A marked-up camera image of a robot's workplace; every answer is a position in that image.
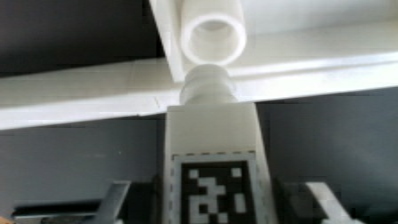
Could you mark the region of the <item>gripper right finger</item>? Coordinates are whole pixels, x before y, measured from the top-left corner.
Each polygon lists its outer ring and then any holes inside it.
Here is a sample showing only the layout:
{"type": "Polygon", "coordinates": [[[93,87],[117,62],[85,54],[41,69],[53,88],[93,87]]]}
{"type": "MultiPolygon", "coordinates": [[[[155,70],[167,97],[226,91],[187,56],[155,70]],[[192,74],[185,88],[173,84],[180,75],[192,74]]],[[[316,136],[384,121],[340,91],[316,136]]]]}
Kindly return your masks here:
{"type": "Polygon", "coordinates": [[[364,224],[340,203],[325,182],[279,182],[281,224],[364,224]]]}

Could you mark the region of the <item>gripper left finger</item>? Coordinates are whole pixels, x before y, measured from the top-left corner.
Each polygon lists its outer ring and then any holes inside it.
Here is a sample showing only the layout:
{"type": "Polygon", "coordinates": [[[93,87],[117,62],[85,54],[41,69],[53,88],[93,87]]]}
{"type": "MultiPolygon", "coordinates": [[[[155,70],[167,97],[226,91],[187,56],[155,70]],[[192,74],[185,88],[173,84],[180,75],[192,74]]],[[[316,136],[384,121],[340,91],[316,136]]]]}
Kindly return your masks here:
{"type": "Polygon", "coordinates": [[[157,224],[153,182],[114,181],[87,224],[157,224]]]}

